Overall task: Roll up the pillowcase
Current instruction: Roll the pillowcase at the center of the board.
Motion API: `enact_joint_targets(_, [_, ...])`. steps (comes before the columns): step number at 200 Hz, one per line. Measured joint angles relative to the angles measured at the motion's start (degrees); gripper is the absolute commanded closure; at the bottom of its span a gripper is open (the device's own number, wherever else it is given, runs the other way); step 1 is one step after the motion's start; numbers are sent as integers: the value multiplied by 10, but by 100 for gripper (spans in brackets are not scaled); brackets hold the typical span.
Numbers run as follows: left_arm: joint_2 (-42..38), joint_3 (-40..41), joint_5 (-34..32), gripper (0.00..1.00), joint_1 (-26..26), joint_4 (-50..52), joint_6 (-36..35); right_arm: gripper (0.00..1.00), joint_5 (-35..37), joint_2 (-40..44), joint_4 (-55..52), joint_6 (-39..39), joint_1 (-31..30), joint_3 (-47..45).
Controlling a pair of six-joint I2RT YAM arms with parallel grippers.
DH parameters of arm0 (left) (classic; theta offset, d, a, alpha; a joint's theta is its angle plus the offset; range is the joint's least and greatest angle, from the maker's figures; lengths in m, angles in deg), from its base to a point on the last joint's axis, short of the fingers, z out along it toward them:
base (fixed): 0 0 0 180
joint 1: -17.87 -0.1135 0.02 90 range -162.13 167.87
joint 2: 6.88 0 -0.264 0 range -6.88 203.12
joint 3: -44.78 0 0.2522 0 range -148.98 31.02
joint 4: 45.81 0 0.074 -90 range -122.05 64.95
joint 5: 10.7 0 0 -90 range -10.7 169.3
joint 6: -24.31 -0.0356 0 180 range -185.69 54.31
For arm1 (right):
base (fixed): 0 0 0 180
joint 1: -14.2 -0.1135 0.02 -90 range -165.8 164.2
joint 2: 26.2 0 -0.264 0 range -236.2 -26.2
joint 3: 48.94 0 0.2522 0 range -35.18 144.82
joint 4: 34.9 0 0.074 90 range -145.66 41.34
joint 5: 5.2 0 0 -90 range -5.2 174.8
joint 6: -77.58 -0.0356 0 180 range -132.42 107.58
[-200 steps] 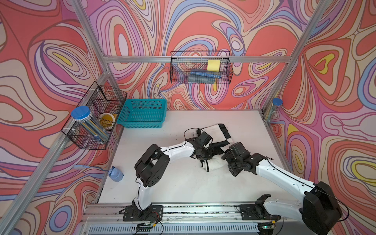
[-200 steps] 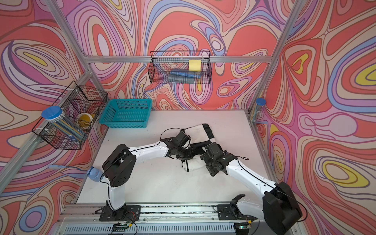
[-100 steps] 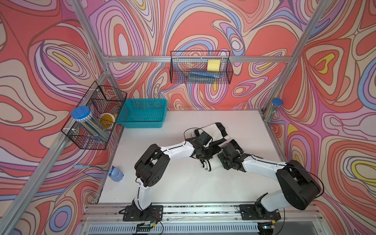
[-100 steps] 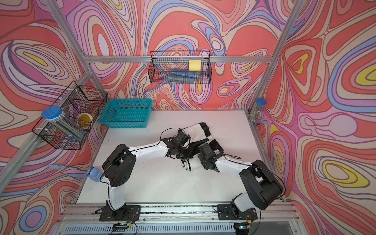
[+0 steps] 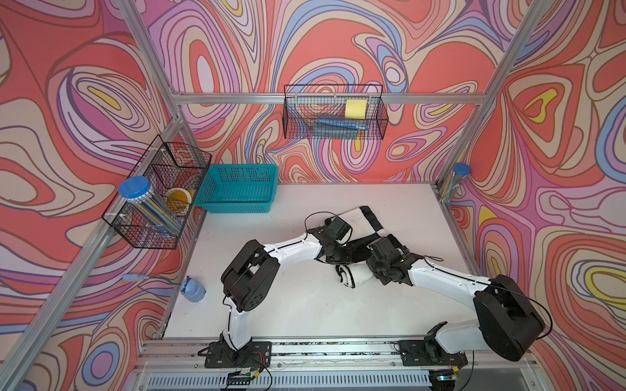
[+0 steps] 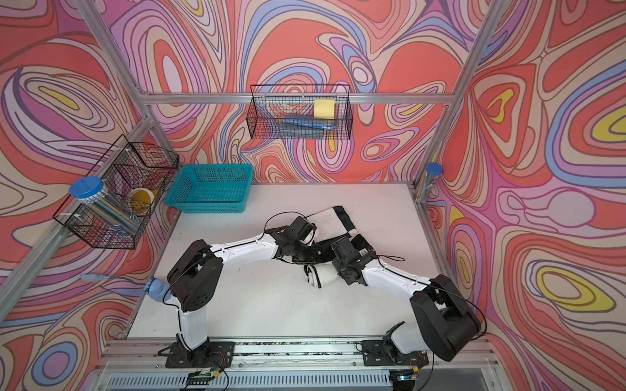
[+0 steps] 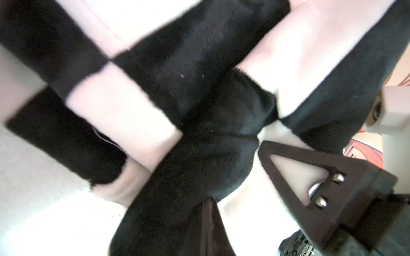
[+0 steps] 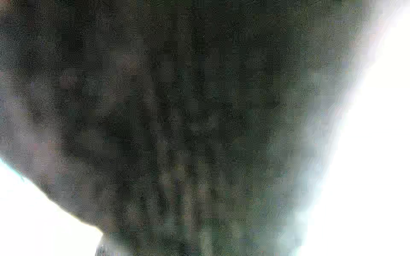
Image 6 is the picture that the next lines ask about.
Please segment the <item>black white checkered pillowcase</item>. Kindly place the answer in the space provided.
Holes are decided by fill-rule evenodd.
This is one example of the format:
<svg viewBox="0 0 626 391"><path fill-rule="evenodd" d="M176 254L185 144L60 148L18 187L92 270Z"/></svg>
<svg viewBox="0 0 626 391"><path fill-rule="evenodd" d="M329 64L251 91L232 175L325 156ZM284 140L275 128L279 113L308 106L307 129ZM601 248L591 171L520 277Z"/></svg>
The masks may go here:
<svg viewBox="0 0 626 391"><path fill-rule="evenodd" d="M343 280L332 264L334 252L331 249L331 244L342 238L352 239L355 236L362 236L362 234L358 233L350 216L342 206L334 206L314 213L306 219L316 226L314 243L320 246L322 262L316 265L305 265L303 270L308 283L321 289Z"/></svg>

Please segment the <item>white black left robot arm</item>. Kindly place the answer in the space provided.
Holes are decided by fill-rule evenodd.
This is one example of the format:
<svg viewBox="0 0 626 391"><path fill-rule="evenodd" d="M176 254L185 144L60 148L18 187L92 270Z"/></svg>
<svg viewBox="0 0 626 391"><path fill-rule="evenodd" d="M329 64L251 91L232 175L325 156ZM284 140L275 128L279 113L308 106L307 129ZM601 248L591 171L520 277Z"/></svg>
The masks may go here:
<svg viewBox="0 0 626 391"><path fill-rule="evenodd" d="M177 342L194 352L209 340L205 307L212 300L221 274L252 263L290 257L302 264L316 261L317 226L298 216L288 226L265 229L262 234L230 244L207 244L198 239L189 245L167 275L169 293L176 299L179 332Z"/></svg>

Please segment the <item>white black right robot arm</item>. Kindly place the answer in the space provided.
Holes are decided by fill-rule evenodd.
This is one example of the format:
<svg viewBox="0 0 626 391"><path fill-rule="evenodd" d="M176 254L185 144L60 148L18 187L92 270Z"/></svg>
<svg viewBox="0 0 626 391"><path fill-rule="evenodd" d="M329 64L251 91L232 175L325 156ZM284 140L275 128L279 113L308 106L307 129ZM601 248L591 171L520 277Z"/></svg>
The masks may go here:
<svg viewBox="0 0 626 391"><path fill-rule="evenodd" d="M381 260L373 248L357 249L350 239L331 244L332 264L347 284L377 288L408 303L415 321L396 324L382 339L386 359L398 363L415 352L430 351L451 362L480 333L481 322L455 283L445 275L410 275Z"/></svg>

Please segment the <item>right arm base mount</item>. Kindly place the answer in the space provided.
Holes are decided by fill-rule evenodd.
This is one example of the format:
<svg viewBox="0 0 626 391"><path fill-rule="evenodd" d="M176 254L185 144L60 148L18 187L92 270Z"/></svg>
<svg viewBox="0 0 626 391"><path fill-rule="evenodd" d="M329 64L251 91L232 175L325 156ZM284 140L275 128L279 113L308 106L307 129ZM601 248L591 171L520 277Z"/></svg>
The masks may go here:
<svg viewBox="0 0 626 391"><path fill-rule="evenodd" d="M396 324L380 340L362 340L355 344L357 352L362 354L366 367L409 366L421 369L430 363L425 351L405 354L394 344L391 339L392 332L403 325L404 321Z"/></svg>

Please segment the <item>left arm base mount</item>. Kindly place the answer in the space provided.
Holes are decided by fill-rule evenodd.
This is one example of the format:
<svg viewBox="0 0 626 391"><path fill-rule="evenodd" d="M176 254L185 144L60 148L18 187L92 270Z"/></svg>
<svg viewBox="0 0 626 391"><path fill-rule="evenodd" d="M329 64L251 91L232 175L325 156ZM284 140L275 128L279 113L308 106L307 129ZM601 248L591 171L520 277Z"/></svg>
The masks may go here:
<svg viewBox="0 0 626 391"><path fill-rule="evenodd" d="M174 369L186 368L218 368L231 366L236 344L233 341L210 341L207 339L194 350L189 350L180 337L168 347L157 352L158 357L166 359L166 367Z"/></svg>

